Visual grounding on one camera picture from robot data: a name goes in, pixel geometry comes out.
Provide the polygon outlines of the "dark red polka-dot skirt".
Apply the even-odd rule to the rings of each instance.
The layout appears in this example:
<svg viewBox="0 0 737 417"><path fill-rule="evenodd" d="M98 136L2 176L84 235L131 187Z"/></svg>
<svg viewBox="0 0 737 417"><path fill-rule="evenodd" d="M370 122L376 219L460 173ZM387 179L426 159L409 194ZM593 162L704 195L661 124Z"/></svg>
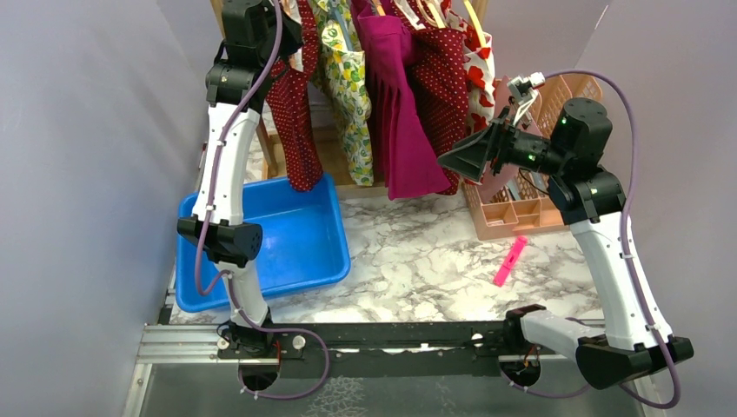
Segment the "dark red polka-dot skirt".
<svg viewBox="0 0 737 417"><path fill-rule="evenodd" d="M272 87L266 101L285 156L287 177L299 192L310 191L322 178L313 136L308 84L317 67L319 41L308 1L291 1L290 17L302 26L303 46L271 69Z"/></svg>

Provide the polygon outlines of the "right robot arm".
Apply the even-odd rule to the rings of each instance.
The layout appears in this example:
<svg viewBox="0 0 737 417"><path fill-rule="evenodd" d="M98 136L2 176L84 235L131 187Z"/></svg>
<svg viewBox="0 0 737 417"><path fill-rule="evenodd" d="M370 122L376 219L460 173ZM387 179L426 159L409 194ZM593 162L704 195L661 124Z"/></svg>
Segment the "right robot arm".
<svg viewBox="0 0 737 417"><path fill-rule="evenodd" d="M674 335L654 301L630 235L625 191L600 164L612 129L602 104L575 97L563 104L549 138L516 128L502 111L438 158L443 168L474 181L485 169L507 165L548 177L548 196L581 247L605 326L589 328L533 305L506 314L501 341L515 354L536 345L563 355L596 389L694 356L692 342Z"/></svg>

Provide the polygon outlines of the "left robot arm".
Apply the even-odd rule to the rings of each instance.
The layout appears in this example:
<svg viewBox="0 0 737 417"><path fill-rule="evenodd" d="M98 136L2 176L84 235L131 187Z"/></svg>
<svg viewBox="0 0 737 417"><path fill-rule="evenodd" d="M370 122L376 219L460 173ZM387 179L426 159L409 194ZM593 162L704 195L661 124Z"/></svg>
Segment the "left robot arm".
<svg viewBox="0 0 737 417"><path fill-rule="evenodd" d="M275 62L302 47L302 32L277 1L224 1L223 39L205 78L209 139L191 215L178 234L196 246L194 285L201 296L226 289L230 318L222 337L238 353L259 357L275 346L256 272L262 226L246 222L243 185L252 139L271 88Z"/></svg>

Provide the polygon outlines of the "lemon print skirt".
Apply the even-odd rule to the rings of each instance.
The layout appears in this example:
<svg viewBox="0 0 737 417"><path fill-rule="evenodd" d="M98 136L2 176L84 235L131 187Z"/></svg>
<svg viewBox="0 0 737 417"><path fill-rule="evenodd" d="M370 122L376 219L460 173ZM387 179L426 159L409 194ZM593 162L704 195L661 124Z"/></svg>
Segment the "lemon print skirt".
<svg viewBox="0 0 737 417"><path fill-rule="evenodd" d="M319 41L317 88L327 97L348 172L359 186L374 183L372 142L368 119L372 104L366 89L366 57L352 21L350 2L338 1L347 24L351 51L345 50L329 1L310 1Z"/></svg>

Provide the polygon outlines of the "grey-blue hanger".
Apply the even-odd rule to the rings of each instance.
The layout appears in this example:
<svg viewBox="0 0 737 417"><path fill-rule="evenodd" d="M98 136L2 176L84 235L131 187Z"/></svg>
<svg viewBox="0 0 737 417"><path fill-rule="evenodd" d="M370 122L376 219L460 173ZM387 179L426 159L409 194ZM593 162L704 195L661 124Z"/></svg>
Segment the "grey-blue hanger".
<svg viewBox="0 0 737 417"><path fill-rule="evenodd" d="M333 17L333 19L337 22L340 32L342 35L342 39L345 43L345 50L351 51L352 45L349 38L348 28L346 21L344 19L344 15L342 14L339 6L339 2L337 0L329 0L329 7L330 7L330 14Z"/></svg>

